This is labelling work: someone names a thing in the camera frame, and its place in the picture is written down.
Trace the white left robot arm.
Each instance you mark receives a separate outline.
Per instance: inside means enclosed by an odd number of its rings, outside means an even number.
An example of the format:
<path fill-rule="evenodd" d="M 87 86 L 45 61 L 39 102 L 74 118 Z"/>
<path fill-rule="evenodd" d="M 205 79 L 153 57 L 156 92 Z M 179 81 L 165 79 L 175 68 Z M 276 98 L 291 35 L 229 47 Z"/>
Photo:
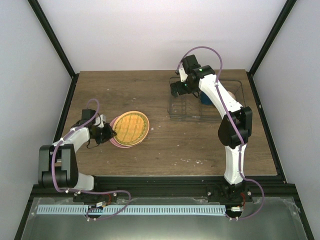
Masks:
<path fill-rule="evenodd" d="M 42 188 L 57 188 L 62 191 L 84 191 L 89 201 L 97 202 L 102 189 L 95 185 L 92 175 L 80 173 L 76 152 L 85 143 L 94 140 L 103 144 L 116 136 L 106 116 L 93 109 L 83 109 L 81 119 L 58 141 L 43 145 L 38 156 L 38 183 Z"/>

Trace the yellow bamboo-pattern plate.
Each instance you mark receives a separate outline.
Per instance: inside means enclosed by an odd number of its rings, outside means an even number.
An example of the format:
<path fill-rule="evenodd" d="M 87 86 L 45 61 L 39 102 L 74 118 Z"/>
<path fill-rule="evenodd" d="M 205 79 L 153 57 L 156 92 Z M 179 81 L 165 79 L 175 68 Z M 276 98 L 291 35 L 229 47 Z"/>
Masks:
<path fill-rule="evenodd" d="M 116 132 L 114 140 L 124 147 L 140 144 L 148 135 L 150 121 L 140 111 L 128 111 L 114 121 L 112 129 Z"/>

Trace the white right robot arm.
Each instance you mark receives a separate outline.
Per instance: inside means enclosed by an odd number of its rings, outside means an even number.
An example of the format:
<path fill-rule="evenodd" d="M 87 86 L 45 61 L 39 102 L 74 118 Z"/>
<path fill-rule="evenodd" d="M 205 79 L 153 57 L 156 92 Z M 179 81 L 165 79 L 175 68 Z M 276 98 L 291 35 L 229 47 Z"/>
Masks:
<path fill-rule="evenodd" d="M 225 183 L 223 198 L 236 200 L 244 190 L 243 161 L 249 137 L 252 135 L 253 112 L 234 99 L 222 85 L 211 66 L 201 66 L 195 55 L 184 56 L 178 68 L 179 81 L 170 84 L 171 95 L 175 98 L 204 93 L 217 109 L 221 123 L 218 138 L 225 148 Z"/>

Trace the blue ceramic mug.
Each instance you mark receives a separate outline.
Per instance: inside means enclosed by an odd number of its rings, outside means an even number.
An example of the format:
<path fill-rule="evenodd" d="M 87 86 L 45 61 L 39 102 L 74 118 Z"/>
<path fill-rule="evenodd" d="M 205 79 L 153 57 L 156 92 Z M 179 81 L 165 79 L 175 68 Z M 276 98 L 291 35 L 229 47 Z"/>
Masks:
<path fill-rule="evenodd" d="M 200 92 L 200 102 L 203 105 L 207 105 L 207 106 L 210 106 L 213 104 L 210 98 L 203 91 Z"/>

